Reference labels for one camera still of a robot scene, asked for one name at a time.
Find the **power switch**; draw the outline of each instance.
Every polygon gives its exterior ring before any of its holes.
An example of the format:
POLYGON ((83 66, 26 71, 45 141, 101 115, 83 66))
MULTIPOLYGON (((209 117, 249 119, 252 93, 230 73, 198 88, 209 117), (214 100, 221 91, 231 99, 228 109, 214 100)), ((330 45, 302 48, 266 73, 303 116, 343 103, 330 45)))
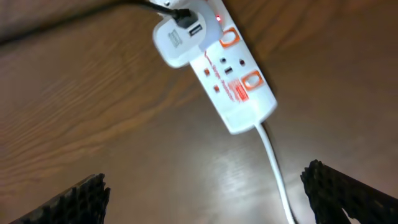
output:
POLYGON ((228 30, 224 31, 223 37, 220 40, 221 46, 223 48, 228 48, 241 40, 239 37, 238 32, 234 27, 229 28, 228 30))
POLYGON ((259 71, 255 70, 242 78, 242 82, 247 91, 253 90, 264 83, 259 71))

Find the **black object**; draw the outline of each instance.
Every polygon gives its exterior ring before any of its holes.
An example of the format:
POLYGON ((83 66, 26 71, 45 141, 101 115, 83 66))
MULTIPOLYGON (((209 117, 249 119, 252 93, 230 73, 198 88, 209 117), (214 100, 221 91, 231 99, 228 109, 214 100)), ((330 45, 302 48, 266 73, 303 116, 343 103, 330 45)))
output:
POLYGON ((317 224, 398 224, 398 200, 334 170, 312 161, 302 172, 305 193, 317 224))
POLYGON ((118 1, 109 2, 100 7, 96 7, 88 12, 73 14, 68 16, 67 18, 60 19, 58 21, 49 21, 45 24, 40 24, 28 30, 23 30, 22 32, 11 32, 10 34, 6 34, 5 36, 0 37, 0 46, 25 39, 26 37, 31 35, 42 34, 49 30, 56 29, 60 26, 67 25, 72 22, 76 22, 90 16, 94 16, 98 13, 113 9, 118 6, 133 6, 133 5, 143 6, 145 8, 157 11, 159 13, 170 15, 174 18, 177 25, 184 29, 188 28, 194 22, 197 21, 197 16, 189 9, 169 9, 146 0, 118 0, 118 1))
POLYGON ((10 224, 103 224, 110 188, 91 175, 10 224))

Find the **white power strip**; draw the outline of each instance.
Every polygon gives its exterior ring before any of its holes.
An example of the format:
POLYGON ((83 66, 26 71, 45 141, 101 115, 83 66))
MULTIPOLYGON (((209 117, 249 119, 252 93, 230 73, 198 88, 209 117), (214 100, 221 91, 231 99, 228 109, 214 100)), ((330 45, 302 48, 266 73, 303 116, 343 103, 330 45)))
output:
MULTIPOLYGON (((160 0, 151 1, 161 4, 160 0)), ((171 8, 182 3, 181 0, 174 1, 167 1, 171 8)), ((196 4, 197 1, 203 0, 189 0, 184 7, 190 8, 191 4, 196 4)), ((190 51, 190 55, 194 57, 189 63, 231 134, 243 133, 252 128, 258 130, 276 177, 288 223, 293 224, 295 222, 274 151, 261 126, 261 123, 275 110, 276 99, 222 0, 209 0, 207 3, 213 10, 223 35, 219 41, 202 53, 192 54, 190 51)), ((206 30, 204 36, 209 35, 211 34, 206 30)), ((161 47, 165 45, 166 40, 160 37, 154 40, 158 49, 160 45, 161 47)), ((182 42, 189 41, 192 42, 190 39, 182 40, 182 42)), ((169 65, 172 64, 170 63, 172 59, 167 57, 164 59, 169 65)), ((173 63, 183 65, 184 61, 178 59, 177 62, 173 63)))
POLYGON ((186 5, 189 1, 187 1, 187 0, 150 0, 150 2, 158 4, 160 6, 167 7, 169 9, 178 9, 178 8, 181 8, 182 6, 186 5))

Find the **usb charger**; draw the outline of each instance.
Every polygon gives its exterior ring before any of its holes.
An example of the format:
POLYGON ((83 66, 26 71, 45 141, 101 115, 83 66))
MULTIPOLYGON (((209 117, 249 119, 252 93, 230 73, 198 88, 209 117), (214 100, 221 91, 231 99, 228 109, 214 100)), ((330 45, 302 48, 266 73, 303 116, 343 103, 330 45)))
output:
POLYGON ((152 34, 157 50, 173 68, 188 65, 223 36, 221 25, 206 1, 192 0, 183 8, 192 14, 190 26, 184 28, 172 16, 165 16, 152 34))

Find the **wooden table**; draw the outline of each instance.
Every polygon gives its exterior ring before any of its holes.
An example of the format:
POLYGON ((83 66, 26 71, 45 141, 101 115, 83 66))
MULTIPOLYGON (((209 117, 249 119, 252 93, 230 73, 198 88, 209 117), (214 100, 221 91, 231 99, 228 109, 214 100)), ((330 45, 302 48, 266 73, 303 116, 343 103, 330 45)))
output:
MULTIPOLYGON (((0 28, 94 4, 0 0, 0 28)), ((398 1, 226 5, 279 102, 266 126, 299 223, 314 159, 398 197, 398 1)), ((230 135, 191 68, 163 62, 159 21, 125 7, 0 50, 0 223, 100 172, 105 223, 285 223, 257 132, 230 135)))

